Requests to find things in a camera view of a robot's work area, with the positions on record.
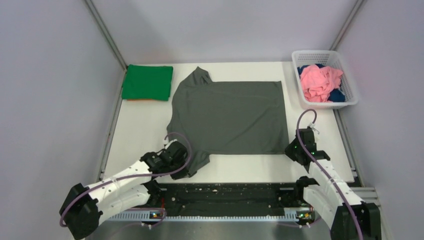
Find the green cloth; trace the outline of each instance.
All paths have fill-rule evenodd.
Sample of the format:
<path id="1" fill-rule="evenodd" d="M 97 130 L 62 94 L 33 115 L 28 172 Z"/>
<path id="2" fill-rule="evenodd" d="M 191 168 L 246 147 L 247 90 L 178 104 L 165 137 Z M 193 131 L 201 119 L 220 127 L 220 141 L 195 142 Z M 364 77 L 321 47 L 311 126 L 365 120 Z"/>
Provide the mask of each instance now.
<path id="1" fill-rule="evenodd" d="M 172 66 L 129 65 L 122 84 L 122 99 L 168 101 L 173 70 Z"/>

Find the laundry basket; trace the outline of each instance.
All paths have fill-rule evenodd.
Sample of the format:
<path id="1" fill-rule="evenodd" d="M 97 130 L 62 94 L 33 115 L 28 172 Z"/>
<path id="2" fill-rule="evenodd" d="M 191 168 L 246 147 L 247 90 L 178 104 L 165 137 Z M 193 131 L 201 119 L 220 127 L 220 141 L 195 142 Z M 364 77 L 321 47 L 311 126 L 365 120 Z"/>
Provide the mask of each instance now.
<path id="1" fill-rule="evenodd" d="M 294 51 L 291 54 L 291 58 L 293 60 L 294 72 L 297 79 L 300 106 L 303 109 L 340 109 L 345 106 L 355 105 L 358 103 L 358 89 L 346 64 L 343 62 L 342 57 L 338 52 L 328 50 L 299 50 Z M 343 71 L 340 90 L 346 97 L 345 102 L 310 102 L 306 100 L 297 67 L 312 64 L 322 64 Z"/>

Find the robotic arm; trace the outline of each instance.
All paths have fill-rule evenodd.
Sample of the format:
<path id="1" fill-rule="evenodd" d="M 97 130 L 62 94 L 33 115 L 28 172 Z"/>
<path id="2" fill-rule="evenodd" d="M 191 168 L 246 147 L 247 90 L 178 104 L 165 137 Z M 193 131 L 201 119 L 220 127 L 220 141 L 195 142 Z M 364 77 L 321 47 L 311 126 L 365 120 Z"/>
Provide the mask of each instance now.
<path id="1" fill-rule="evenodd" d="M 153 177 L 164 176 L 184 166 L 188 152 L 184 145 L 173 140 L 159 152 L 148 152 L 133 165 L 102 181 L 73 186 L 60 215 L 76 240 L 89 236 L 110 217 L 129 208 L 145 205 L 152 194 L 160 192 Z M 185 169 L 171 174 L 178 179 Z"/>
<path id="2" fill-rule="evenodd" d="M 298 133 L 299 136 L 296 134 L 294 141 L 285 149 L 286 155 L 304 166 L 308 172 L 308 176 L 303 176 L 296 181 L 294 189 L 296 199 L 314 207 L 330 228 L 332 240 L 362 239 L 356 230 L 353 218 L 356 218 L 363 236 L 368 236 L 373 240 L 381 240 L 379 208 L 374 203 L 365 203 L 342 180 L 326 152 L 317 150 L 312 128 L 299 129 Z M 316 161 L 312 160 L 305 152 L 299 138 L 302 139 L 304 147 Z M 355 216 L 351 216 L 346 204 L 350 205 Z"/>

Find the navy blue cloth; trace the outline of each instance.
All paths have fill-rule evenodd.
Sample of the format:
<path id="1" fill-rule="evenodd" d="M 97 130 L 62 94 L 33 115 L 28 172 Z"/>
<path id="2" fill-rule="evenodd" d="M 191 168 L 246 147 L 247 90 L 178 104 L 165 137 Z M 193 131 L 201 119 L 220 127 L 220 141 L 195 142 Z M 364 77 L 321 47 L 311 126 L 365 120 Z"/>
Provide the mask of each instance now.
<path id="1" fill-rule="evenodd" d="M 345 95 L 340 91 L 339 89 L 335 88 L 330 92 L 330 96 L 328 97 L 329 101 L 335 102 L 335 103 L 343 103 L 346 101 Z"/>
<path id="2" fill-rule="evenodd" d="M 315 64 L 318 68 L 320 68 L 320 69 L 322 69 L 323 67 L 325 67 L 324 65 L 322 65 L 322 64 L 319 64 L 319 63 L 317 63 L 317 64 Z M 303 65 L 302 67 L 297 67 L 297 72 L 299 73 L 299 77 L 301 76 L 301 74 L 302 74 L 302 72 L 303 72 L 303 70 L 304 70 L 304 68 L 306 68 L 306 67 L 309 67 L 309 65 Z"/>

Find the white table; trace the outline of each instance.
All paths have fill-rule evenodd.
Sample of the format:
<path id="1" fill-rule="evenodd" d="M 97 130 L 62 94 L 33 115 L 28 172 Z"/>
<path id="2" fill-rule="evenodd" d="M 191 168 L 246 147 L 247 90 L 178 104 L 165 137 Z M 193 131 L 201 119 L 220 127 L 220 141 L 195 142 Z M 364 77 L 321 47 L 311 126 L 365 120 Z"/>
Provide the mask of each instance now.
<path id="1" fill-rule="evenodd" d="M 214 82 L 226 81 L 281 81 L 289 141 L 295 138 L 296 123 L 304 111 L 299 104 L 296 77 L 291 62 L 220 62 L 181 63 L 173 66 L 171 98 L 167 102 L 155 100 L 123 100 L 120 108 L 104 176 L 114 175 L 146 152 L 163 147 L 167 125 L 171 120 L 171 101 L 178 84 L 197 66 L 209 72 Z M 346 182 L 353 182 L 342 138 L 332 110 L 317 110 L 315 134 L 318 150 L 324 150 L 334 168 Z M 301 122 L 305 128 L 313 119 L 308 113 Z M 191 178 L 172 180 L 165 176 L 159 183 L 293 183 L 307 172 L 303 166 L 285 155 L 211 155 L 210 163 Z"/>

